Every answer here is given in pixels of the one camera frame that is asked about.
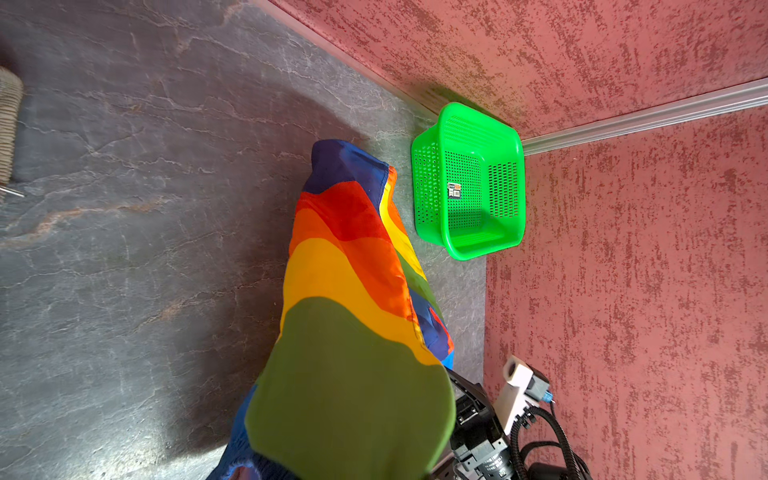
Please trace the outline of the green plastic basket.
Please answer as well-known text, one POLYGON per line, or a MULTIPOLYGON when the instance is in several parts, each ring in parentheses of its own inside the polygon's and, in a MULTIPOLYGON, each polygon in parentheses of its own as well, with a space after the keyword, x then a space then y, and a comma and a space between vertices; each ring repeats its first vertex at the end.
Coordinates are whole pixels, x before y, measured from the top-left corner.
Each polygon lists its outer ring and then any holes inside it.
POLYGON ((526 229, 523 146, 508 125, 462 103, 447 104, 412 143, 415 226, 420 238, 468 261, 518 246, 526 229), (447 184, 463 187, 449 200, 447 184))

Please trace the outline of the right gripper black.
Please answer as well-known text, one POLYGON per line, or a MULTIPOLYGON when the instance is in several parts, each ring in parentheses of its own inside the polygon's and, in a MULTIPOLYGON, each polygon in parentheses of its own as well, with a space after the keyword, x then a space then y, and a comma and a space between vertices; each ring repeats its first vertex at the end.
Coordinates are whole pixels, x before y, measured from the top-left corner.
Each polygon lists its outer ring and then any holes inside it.
POLYGON ((449 440, 450 454, 432 469, 430 479, 515 479, 507 435, 483 387, 451 369, 456 420, 449 440))

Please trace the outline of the beige shorts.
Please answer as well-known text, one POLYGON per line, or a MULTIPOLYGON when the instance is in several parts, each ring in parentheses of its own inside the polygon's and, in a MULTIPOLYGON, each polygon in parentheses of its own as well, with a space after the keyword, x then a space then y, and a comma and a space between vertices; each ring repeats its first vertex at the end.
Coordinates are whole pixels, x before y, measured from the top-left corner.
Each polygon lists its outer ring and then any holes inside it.
POLYGON ((18 115, 24 97, 21 79, 10 70, 1 68, 1 193, 23 198, 24 195, 9 187, 13 170, 18 115))

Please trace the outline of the multicolour shorts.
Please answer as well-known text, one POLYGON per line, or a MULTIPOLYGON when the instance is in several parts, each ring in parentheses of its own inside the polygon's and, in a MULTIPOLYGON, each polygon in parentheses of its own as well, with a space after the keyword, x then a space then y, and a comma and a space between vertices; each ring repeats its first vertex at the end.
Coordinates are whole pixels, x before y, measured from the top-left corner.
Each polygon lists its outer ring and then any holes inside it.
POLYGON ((280 332, 215 479, 424 479, 455 422, 454 346, 393 201, 396 170, 313 145, 280 332))

